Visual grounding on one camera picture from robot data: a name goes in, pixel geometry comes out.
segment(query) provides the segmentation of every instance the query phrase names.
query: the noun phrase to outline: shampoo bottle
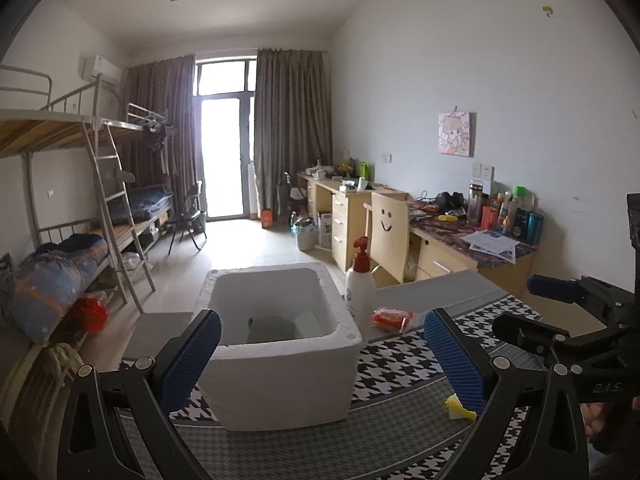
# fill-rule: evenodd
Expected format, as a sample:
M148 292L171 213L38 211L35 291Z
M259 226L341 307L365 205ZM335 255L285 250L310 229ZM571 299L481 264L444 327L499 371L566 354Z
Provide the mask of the shampoo bottle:
M362 345L369 343L371 333L371 316L376 309L376 283L370 272L371 260L367 254L369 239L358 238L353 246L360 251L353 260L353 267L347 270L345 300L347 309L360 330Z

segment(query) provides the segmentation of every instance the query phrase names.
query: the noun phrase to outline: houndstooth rug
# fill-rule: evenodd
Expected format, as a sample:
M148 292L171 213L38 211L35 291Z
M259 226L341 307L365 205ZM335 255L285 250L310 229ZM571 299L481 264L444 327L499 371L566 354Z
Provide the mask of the houndstooth rug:
M463 333L478 338L490 354L506 355L520 367L541 368L540 361L534 356L494 337L492 321L503 312L512 312L529 319L540 318L517 298L507 296L457 317L456 323ZM433 479L455 451L468 422L449 421L445 415L440 415L445 412L443 402L450 394L450 386L422 336L423 330L419 329L377 340L363 349L351 402L351 415L338 423L251 435L227 432L219 425L197 387L192 391L187 405L179 412L172 413L170 418L214 479ZM431 416L429 412L437 412L440 418L425 419L423 425L412 427L415 410L424 416ZM524 410L514 412L502 445L484 480L501 473L525 414ZM398 450L387 457L380 446L388 446L386 442L390 436L390 424L394 422L402 426L397 436L400 442L396 443ZM424 434L426 428L430 430L428 435ZM139 439L137 431L127 427L127 433L136 454L143 454L139 446L141 442L136 441ZM373 441L373 446L369 446L369 440ZM409 442L414 448L409 449ZM232 446L239 446L244 451L225 457L213 450ZM211 451L201 454L197 451L209 449ZM421 449L422 452L416 453L416 449ZM239 464L238 461L242 460L247 462ZM146 468L155 469L149 460L140 462L145 472ZM353 463L359 464L357 472L350 470ZM306 476L303 474L305 467L309 468Z

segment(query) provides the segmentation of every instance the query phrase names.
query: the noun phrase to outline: stroller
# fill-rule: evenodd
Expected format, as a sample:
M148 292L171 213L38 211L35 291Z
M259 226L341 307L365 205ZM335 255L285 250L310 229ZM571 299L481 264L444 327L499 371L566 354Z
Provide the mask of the stroller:
M308 216L306 192L297 184L293 185L292 178L286 171L280 183L282 185L278 186L278 217L289 218L289 227L293 227L298 218Z

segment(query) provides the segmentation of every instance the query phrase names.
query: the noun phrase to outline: cartoon painting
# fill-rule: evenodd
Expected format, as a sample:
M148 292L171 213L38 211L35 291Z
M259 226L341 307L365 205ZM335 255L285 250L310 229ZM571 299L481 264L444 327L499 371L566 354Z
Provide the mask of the cartoon painting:
M446 155L471 156L469 112L449 112L438 116L438 151Z

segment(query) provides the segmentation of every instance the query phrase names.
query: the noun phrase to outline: orange box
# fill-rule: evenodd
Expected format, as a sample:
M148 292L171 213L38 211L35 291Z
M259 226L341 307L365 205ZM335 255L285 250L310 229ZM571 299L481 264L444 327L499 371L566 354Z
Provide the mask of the orange box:
M495 228L498 221L498 210L493 207L484 206L482 208L482 221L480 222L480 228L483 231L491 230Z
M263 209L260 213L260 221L263 229L271 229L273 227L273 211L271 209Z

